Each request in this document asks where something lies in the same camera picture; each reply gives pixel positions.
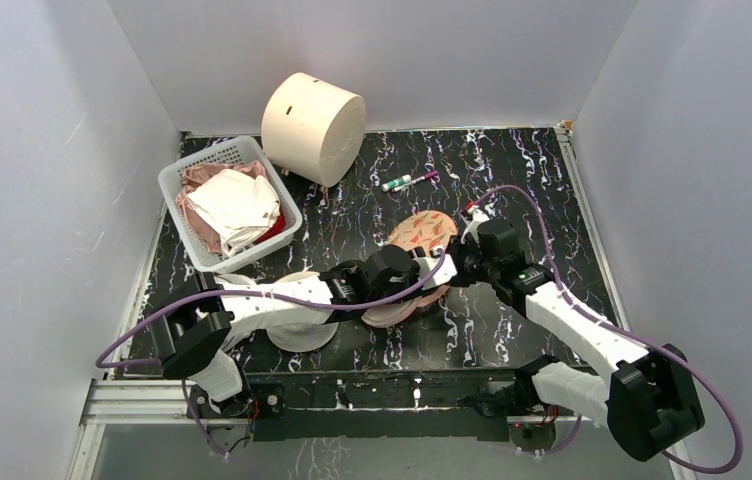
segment marble pattern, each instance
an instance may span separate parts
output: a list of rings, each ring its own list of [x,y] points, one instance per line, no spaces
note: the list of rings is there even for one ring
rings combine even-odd
[[[185,139],[181,155],[225,139]],[[432,169],[440,172],[440,181],[423,182],[398,194],[384,193],[379,187],[403,174],[418,176]],[[574,294],[613,316],[552,128],[371,133],[365,136],[355,164],[335,187],[321,188],[296,175],[283,178],[302,207],[303,226],[290,246],[238,272],[258,282],[364,259],[409,215],[431,209],[457,218],[470,200],[493,186],[511,183],[525,188],[540,204],[555,261]],[[551,260],[545,258],[536,218],[518,198],[498,194],[486,210],[525,228],[535,261]],[[168,215],[146,285],[142,315],[159,306],[192,273]],[[151,356],[152,350],[149,336],[138,335],[130,358]],[[393,328],[375,329],[360,321],[343,323],[332,341],[314,352],[280,351],[263,331],[234,352],[247,373],[517,367],[541,354],[580,363],[549,332],[500,305],[486,285],[451,289],[438,303]],[[127,373],[155,376],[156,370],[137,367]]]

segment gray laundry basket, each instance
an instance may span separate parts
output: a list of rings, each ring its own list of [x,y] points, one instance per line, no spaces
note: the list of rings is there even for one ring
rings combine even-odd
[[[281,210],[285,215],[285,229],[273,238],[251,246],[232,258],[226,258],[220,253],[209,252],[205,243],[193,231],[193,228],[182,215],[181,209],[176,205],[176,197],[182,191],[182,172],[188,167],[200,163],[244,165],[253,160],[258,160],[264,164],[267,170],[267,180],[279,194]],[[161,170],[161,173],[158,174],[158,184],[161,186],[161,193],[164,194],[164,201],[167,203],[167,209],[170,210],[170,216],[173,217],[173,223],[176,224],[185,250],[188,252],[194,267],[200,272],[234,272],[291,243],[294,239],[294,233],[302,226],[302,213],[294,204],[291,194],[282,184],[282,179],[279,178],[276,170],[273,169],[273,165],[270,164],[270,160],[258,146],[258,142],[249,136],[226,140],[179,160]]]

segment purple marker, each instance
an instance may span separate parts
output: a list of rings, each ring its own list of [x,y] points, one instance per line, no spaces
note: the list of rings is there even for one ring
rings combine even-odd
[[[392,188],[391,191],[394,192],[394,193],[396,193],[396,192],[405,190],[406,188],[411,187],[412,185],[417,185],[418,183],[420,183],[420,182],[422,182],[424,180],[429,180],[430,178],[435,177],[437,175],[438,175],[438,171],[437,170],[432,170],[431,172],[427,173],[426,175],[423,175],[422,177],[417,177],[414,180],[406,183],[405,185],[400,185],[399,187]]]

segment cream cylinder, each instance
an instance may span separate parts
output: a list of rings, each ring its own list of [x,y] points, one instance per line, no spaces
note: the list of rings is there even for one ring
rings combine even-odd
[[[295,73],[264,110],[261,143],[270,161],[331,187],[349,170],[364,139],[364,99]]]

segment red object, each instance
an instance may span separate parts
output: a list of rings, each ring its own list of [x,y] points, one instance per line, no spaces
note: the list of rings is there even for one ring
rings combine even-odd
[[[279,218],[276,219],[276,223],[274,223],[273,226],[270,227],[270,230],[267,230],[266,232],[264,232],[264,235],[258,237],[258,239],[255,241],[255,245],[258,245],[264,240],[273,238],[276,235],[282,233],[282,230],[285,229],[286,225],[287,225],[287,222],[285,222],[285,214],[282,212],[279,212]]]

